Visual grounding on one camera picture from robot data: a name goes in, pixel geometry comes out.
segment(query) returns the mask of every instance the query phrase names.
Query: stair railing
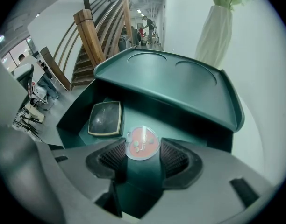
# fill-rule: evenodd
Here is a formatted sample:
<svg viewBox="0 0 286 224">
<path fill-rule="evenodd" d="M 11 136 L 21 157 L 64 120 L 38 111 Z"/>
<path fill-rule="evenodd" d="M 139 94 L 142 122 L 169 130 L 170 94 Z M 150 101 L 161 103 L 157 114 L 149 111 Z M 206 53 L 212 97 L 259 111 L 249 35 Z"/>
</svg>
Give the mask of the stair railing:
<svg viewBox="0 0 286 224">
<path fill-rule="evenodd" d="M 104 3 L 106 3 L 107 0 L 95 0 L 93 3 L 90 4 L 90 7 L 91 7 L 91 14 L 93 15 Z M 69 51 L 67 53 L 67 56 L 66 56 L 66 59 L 65 59 L 65 62 L 64 62 L 64 66 L 63 68 L 61 69 L 62 72 L 64 73 L 65 72 L 65 68 L 66 68 L 66 65 L 67 65 L 67 61 L 69 59 L 69 56 L 70 56 L 70 53 L 73 49 L 73 46 L 77 40 L 77 38 L 79 37 L 79 33 L 77 31 L 77 27 L 75 25 L 75 22 L 73 22 L 69 28 L 67 29 L 66 33 L 64 34 L 63 38 L 61 39 L 56 51 L 55 51 L 55 54 L 53 56 L 54 60 L 56 60 L 56 57 L 57 57 L 57 54 L 58 54 L 58 51 L 60 49 L 60 47 L 62 46 L 63 44 L 63 41 L 65 40 L 65 38 L 67 37 L 67 35 L 70 33 L 70 31 L 73 29 L 73 31 L 71 32 L 71 35 L 69 36 L 65 46 L 64 46 L 64 49 L 62 50 L 62 53 L 61 53 L 61 56 L 60 56 L 60 59 L 58 61 L 58 66 L 61 67 L 61 64 L 62 64 L 62 60 L 63 60 L 63 57 L 67 51 L 67 47 L 70 43 L 70 41 L 72 40 L 72 38 L 74 37 L 73 41 L 72 41 L 72 44 L 70 45 L 70 48 L 69 48 Z"/>
<path fill-rule="evenodd" d="M 131 5 L 131 0 L 129 0 L 128 9 L 130 8 L 130 5 Z M 108 29 L 110 28 L 110 24 L 113 22 L 113 19 L 115 18 L 117 13 L 118 13 L 118 16 L 117 16 L 117 18 L 116 18 L 116 20 L 115 20 L 115 22 L 111 28 L 111 31 L 109 33 L 109 37 L 107 39 L 107 42 L 106 42 L 106 45 L 105 45 L 104 51 L 103 51 L 103 54 L 104 54 L 106 59 L 114 56 L 115 54 L 117 54 L 119 52 L 118 42 L 119 42 L 119 38 L 121 36 L 121 32 L 122 32 L 123 25 L 125 22 L 123 1 L 119 5 L 119 7 L 115 11 L 115 13 L 113 13 L 112 18 L 110 19 L 109 23 L 107 24 L 107 26 L 103 32 L 103 35 L 105 33 L 105 36 L 106 36 L 106 34 L 108 33 Z M 100 45 L 102 45 L 104 42 L 103 35 L 100 38 Z"/>
</svg>

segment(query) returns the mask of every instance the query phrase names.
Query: hallway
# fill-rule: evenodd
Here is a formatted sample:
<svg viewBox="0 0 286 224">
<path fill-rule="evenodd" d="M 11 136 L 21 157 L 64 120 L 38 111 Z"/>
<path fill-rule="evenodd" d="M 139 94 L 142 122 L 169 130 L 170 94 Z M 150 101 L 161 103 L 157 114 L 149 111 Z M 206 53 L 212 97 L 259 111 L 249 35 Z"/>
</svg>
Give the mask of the hallway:
<svg viewBox="0 0 286 224">
<path fill-rule="evenodd" d="M 146 46 L 141 46 L 139 44 L 139 45 L 137 45 L 137 48 L 164 51 L 163 48 L 157 44 L 146 44 Z"/>
</svg>

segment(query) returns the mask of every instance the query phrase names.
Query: wooden handrail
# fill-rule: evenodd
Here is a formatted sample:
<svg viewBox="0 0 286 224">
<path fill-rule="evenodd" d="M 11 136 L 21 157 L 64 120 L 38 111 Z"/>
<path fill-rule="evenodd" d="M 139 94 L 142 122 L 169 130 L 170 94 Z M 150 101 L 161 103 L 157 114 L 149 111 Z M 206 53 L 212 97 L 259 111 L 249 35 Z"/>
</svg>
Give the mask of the wooden handrail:
<svg viewBox="0 0 286 224">
<path fill-rule="evenodd" d="M 42 48 L 40 51 L 42 57 L 46 61 L 46 64 L 51 69 L 51 71 L 54 73 L 56 79 L 68 90 L 71 89 L 71 83 L 66 78 L 64 73 L 60 70 L 57 63 L 55 62 L 54 58 L 51 56 L 51 53 L 47 47 Z"/>
<path fill-rule="evenodd" d="M 121 9 L 122 5 L 123 5 L 123 3 L 121 2 L 121 3 L 119 4 L 119 6 L 117 7 L 117 9 L 115 10 L 115 12 L 113 13 L 113 15 L 112 15 L 112 17 L 110 18 L 110 20 L 107 22 L 107 25 L 106 25 L 106 27 L 105 27 L 105 29 L 104 29 L 104 31 L 102 32 L 101 37 L 100 37 L 100 45 L 102 45 L 102 43 L 104 42 L 105 37 L 106 37 L 106 34 L 107 34 L 107 31 L 109 30 L 109 28 L 110 28 L 110 26 L 111 26 L 111 24 L 112 24 L 112 22 L 113 22 L 113 20 L 114 20 L 114 18 L 115 18 L 115 16 L 116 16 L 116 14 L 117 14 L 118 11 Z"/>
<path fill-rule="evenodd" d="M 116 30 L 116 33 L 115 33 L 115 36 L 114 36 L 114 39 L 113 39 L 113 42 L 112 42 L 112 46 L 111 46 L 111 49 L 110 49 L 110 52 L 109 52 L 109 57 L 114 55 L 115 46 L 113 46 L 113 44 L 118 44 L 118 41 L 119 41 L 119 38 L 120 38 L 120 35 L 121 35 L 121 32 L 122 32 L 122 28 L 123 28 L 123 23 L 124 23 L 124 19 L 121 19 L 119 24 L 118 24 L 118 26 L 117 26 L 117 30 Z"/>
<path fill-rule="evenodd" d="M 66 43 L 66 45 L 65 45 L 65 47 L 64 47 L 64 49 L 63 49 L 63 51 L 62 51 L 62 54 L 61 54 L 60 60 L 59 60 L 59 62 L 58 62 L 58 65 L 59 65 L 59 66 L 60 66 L 60 64 L 61 64 L 61 61 L 62 61 L 62 58 L 63 58 L 64 53 L 65 53 L 65 51 L 66 51 L 66 48 L 67 48 L 67 46 L 68 46 L 68 44 L 69 44 L 70 40 L 72 39 L 72 36 L 73 36 L 73 35 L 74 35 L 74 33 L 76 32 L 76 30 L 77 30 L 77 28 L 75 28 L 75 29 L 73 30 L 72 34 L 70 35 L 70 37 L 69 37 L 69 39 L 68 39 L 68 41 L 67 41 L 67 43 Z"/>
<path fill-rule="evenodd" d="M 104 23 L 105 19 L 107 18 L 107 16 L 109 15 L 109 13 L 112 11 L 112 9 L 116 6 L 116 4 L 119 2 L 120 0 L 117 0 L 112 6 L 111 8 L 106 12 L 106 14 L 103 15 L 102 19 L 100 20 L 100 22 L 97 24 L 96 26 L 96 33 L 98 33 L 102 23 Z"/>
<path fill-rule="evenodd" d="M 114 25 L 112 26 L 112 29 L 111 29 L 111 32 L 109 34 L 109 38 L 107 40 L 107 43 L 106 43 L 106 46 L 105 46 L 105 49 L 104 49 L 104 56 L 107 57 L 107 52 L 108 52 L 108 49 L 110 47 L 110 44 L 111 44 L 111 40 L 112 40 L 112 36 L 115 32 L 115 29 L 117 27 L 117 24 L 119 22 L 120 19 L 123 19 L 123 9 L 120 11 L 120 13 L 118 14 L 118 17 L 114 23 Z"/>
<path fill-rule="evenodd" d="M 99 64 L 105 60 L 90 10 L 80 10 L 74 16 L 79 36 L 92 64 Z"/>
<path fill-rule="evenodd" d="M 78 37 L 79 37 L 79 34 L 76 35 L 76 37 L 74 38 L 74 40 L 73 40 L 73 42 L 72 42 L 72 44 L 71 44 L 71 46 L 70 46 L 70 49 L 69 49 L 68 54 L 67 54 L 67 57 L 66 57 L 66 59 L 65 59 L 65 63 L 64 63 L 64 67 L 63 67 L 63 73 L 65 72 L 66 64 L 67 64 L 69 55 L 70 55 L 70 53 L 71 53 L 71 51 L 72 51 L 73 45 L 74 45 L 74 43 L 76 42 L 76 40 L 77 40 Z"/>
<path fill-rule="evenodd" d="M 55 51 L 55 54 L 54 54 L 54 56 L 53 56 L 54 59 L 56 58 L 56 56 L 57 56 L 57 54 L 58 54 L 58 51 L 59 51 L 59 49 L 60 49 L 60 47 L 61 47 L 61 45 L 62 45 L 62 42 L 64 41 L 65 37 L 67 36 L 68 32 L 70 31 L 70 29 L 72 28 L 72 26 L 73 26 L 74 24 L 75 24 L 75 23 L 73 22 L 73 23 L 69 26 L 69 28 L 68 28 L 67 31 L 65 32 L 64 36 L 62 37 L 62 39 L 61 39 L 59 45 L 57 46 L 57 49 L 56 49 L 56 51 Z"/>
<path fill-rule="evenodd" d="M 74 22 L 69 26 L 69 28 L 68 28 L 67 31 L 65 32 L 64 36 L 62 37 L 62 39 L 61 39 L 61 41 L 60 41 L 60 43 L 59 43 L 59 45 L 58 45 L 58 47 L 57 47 L 57 49 L 56 49 L 56 52 L 55 52 L 55 54 L 54 54 L 54 56 L 53 56 L 54 59 L 56 58 L 57 53 L 58 53 L 58 51 L 59 51 L 59 49 L 60 49 L 60 46 L 62 45 L 62 42 L 63 42 L 64 38 L 66 37 L 66 35 L 67 35 L 68 32 L 70 31 L 70 29 L 72 28 L 73 24 L 74 24 Z"/>
</svg>

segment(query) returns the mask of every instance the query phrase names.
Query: gray plastic panel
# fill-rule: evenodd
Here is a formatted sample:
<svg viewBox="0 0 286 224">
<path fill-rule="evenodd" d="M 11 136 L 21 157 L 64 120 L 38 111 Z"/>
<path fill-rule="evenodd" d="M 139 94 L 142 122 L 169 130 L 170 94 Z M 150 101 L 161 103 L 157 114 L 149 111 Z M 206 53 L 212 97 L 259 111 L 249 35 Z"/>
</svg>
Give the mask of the gray plastic panel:
<svg viewBox="0 0 286 224">
<path fill-rule="evenodd" d="M 224 71 L 162 51 L 129 48 L 94 69 L 97 79 L 157 98 L 233 132 L 243 110 Z"/>
<path fill-rule="evenodd" d="M 226 152 L 173 141 L 200 156 L 204 164 L 203 173 L 185 190 L 165 190 L 152 210 L 143 217 L 142 224 L 160 223 L 161 217 L 164 217 L 165 224 L 220 223 L 245 210 L 229 181 L 242 177 L 259 196 L 272 188 L 263 177 Z"/>
<path fill-rule="evenodd" d="M 52 152 L 54 157 L 65 155 L 68 158 L 65 161 L 59 162 L 58 165 L 70 182 L 93 202 L 95 202 L 103 193 L 108 192 L 111 180 L 94 176 L 86 166 L 86 157 L 114 141 L 115 140 L 107 140 L 98 145 L 54 150 Z"/>
<path fill-rule="evenodd" d="M 124 221 L 115 217 L 111 213 L 106 212 L 96 204 L 94 204 L 91 198 L 87 198 L 81 191 L 78 189 L 75 182 L 71 182 L 71 180 L 66 176 L 67 173 L 63 172 L 63 169 L 60 168 L 59 164 L 64 163 L 66 161 L 56 163 L 56 160 L 49 149 L 49 146 L 43 143 L 37 143 L 40 159 L 42 162 L 43 170 L 45 175 L 57 195 L 63 212 L 65 216 L 65 223 L 67 224 L 75 224 L 75 223 L 100 223 L 102 220 L 103 223 L 107 224 L 125 224 Z M 86 146 L 82 147 L 86 150 L 86 148 L 94 147 L 94 146 Z M 89 176 L 83 176 L 80 182 L 86 182 L 86 179 Z M 99 188 L 99 191 L 96 189 L 90 194 L 91 196 L 95 196 L 96 198 L 100 197 L 98 194 L 102 192 L 107 192 L 110 183 L 109 180 L 104 180 L 104 187 L 101 187 L 98 183 L 103 180 L 91 179 L 93 181 L 91 186 L 93 189 L 95 185 Z"/>
</svg>

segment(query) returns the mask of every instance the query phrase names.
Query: stair step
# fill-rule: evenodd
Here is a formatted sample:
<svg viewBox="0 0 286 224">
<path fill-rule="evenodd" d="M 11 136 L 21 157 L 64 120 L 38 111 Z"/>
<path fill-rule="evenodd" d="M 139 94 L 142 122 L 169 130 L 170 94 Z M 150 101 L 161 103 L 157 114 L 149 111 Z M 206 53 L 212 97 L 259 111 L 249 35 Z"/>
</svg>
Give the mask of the stair step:
<svg viewBox="0 0 286 224">
<path fill-rule="evenodd" d="M 85 66 L 82 68 L 78 68 L 76 71 L 74 71 L 75 76 L 81 76 L 81 75 L 92 75 L 93 74 L 94 67 L 92 65 Z"/>
<path fill-rule="evenodd" d="M 90 61 L 89 58 L 80 60 L 80 61 L 78 61 L 78 62 L 75 64 L 76 69 L 77 69 L 77 68 L 82 68 L 82 67 L 85 67 L 85 66 L 89 66 L 89 65 L 92 65 L 92 63 L 91 63 L 91 61 Z"/>
<path fill-rule="evenodd" d="M 83 55 L 87 55 L 87 52 L 82 52 L 81 54 L 79 54 L 79 57 L 83 56 Z"/>
<path fill-rule="evenodd" d="M 85 47 L 84 47 L 83 45 L 82 45 L 82 47 L 81 47 L 81 52 L 82 52 L 82 53 L 86 52 Z"/>
<path fill-rule="evenodd" d="M 115 22 L 115 20 L 117 19 L 118 15 L 119 15 L 119 14 L 116 14 L 116 16 L 115 16 L 115 18 L 113 19 L 112 23 Z M 104 27 L 107 25 L 107 22 L 108 22 L 110 19 L 111 19 L 111 17 L 106 18 L 106 19 L 104 20 L 104 22 L 102 23 L 102 25 L 100 26 L 100 29 L 104 28 Z"/>
<path fill-rule="evenodd" d="M 80 76 L 80 77 L 76 77 L 72 81 L 71 84 L 74 85 L 74 86 L 85 85 L 85 84 L 90 84 L 93 80 L 94 80 L 94 76 L 93 75 Z"/>
</svg>

